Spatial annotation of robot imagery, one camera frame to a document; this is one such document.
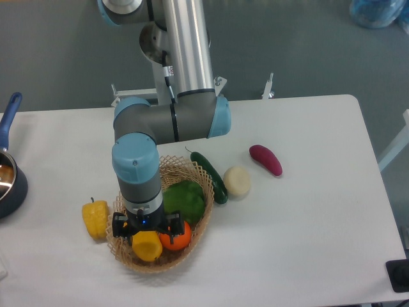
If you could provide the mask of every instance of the woven basket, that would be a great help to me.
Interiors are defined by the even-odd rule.
[[[206,208],[204,215],[197,224],[190,225],[192,228],[192,240],[190,244],[181,251],[168,251],[164,248],[161,256],[154,262],[145,262],[134,254],[128,241],[124,238],[115,238],[112,234],[112,216],[108,217],[107,223],[107,240],[111,253],[115,259],[123,265],[136,272],[155,273],[167,271],[181,263],[199,242],[203,232],[210,219],[213,207],[213,187],[207,172],[198,166],[196,162],[186,160],[183,157],[161,157],[160,158],[160,178],[162,180],[162,190],[166,190],[170,185],[182,180],[195,181],[203,188],[204,202]],[[125,204],[121,193],[114,201],[114,212],[126,214]]]

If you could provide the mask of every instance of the cucumber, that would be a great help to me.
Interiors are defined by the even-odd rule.
[[[190,160],[196,162],[209,174],[215,193],[215,202],[220,205],[226,203],[228,200],[228,190],[224,186],[222,177],[220,177],[216,169],[210,164],[209,160],[198,152],[192,152],[190,154]]]

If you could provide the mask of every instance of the silver metal tube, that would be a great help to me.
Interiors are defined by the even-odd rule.
[[[201,0],[163,1],[178,93],[214,89]]]

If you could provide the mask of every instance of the yellow pepper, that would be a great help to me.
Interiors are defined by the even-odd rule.
[[[105,229],[108,222],[108,204],[105,200],[94,201],[82,206],[82,218],[89,235],[94,240],[106,238]]]
[[[162,254],[157,232],[138,232],[132,236],[132,250],[142,260],[152,262]]]

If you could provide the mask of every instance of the metal bracket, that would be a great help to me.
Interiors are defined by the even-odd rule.
[[[138,96],[143,99],[155,99],[158,97],[156,88],[148,88],[144,90],[116,91],[115,85],[111,84],[111,86],[115,98],[113,103],[111,104],[112,107],[116,107],[118,102],[125,97]]]
[[[225,87],[226,83],[228,82],[227,79],[221,77],[221,76],[217,76],[215,78],[215,92],[216,92],[216,96],[219,96],[221,91],[223,90],[223,88]]]
[[[165,71],[166,76],[173,76],[173,73]],[[228,80],[217,76],[214,79],[215,83],[215,92],[216,96],[219,96],[225,85],[227,84]],[[127,90],[127,91],[116,91],[115,85],[111,84],[112,87],[112,93],[114,95],[114,101],[112,102],[111,106],[116,107],[119,101],[121,101],[122,98],[126,97],[131,97],[131,96],[137,96],[141,97],[143,99],[156,99],[158,98],[156,88],[146,88],[143,90]]]
[[[268,99],[273,99],[274,98],[274,92],[271,90],[273,86],[273,76],[274,73],[272,72],[270,74],[269,80],[266,82],[266,86],[264,87],[264,92],[263,95],[261,96],[261,99],[263,100],[268,100]]]

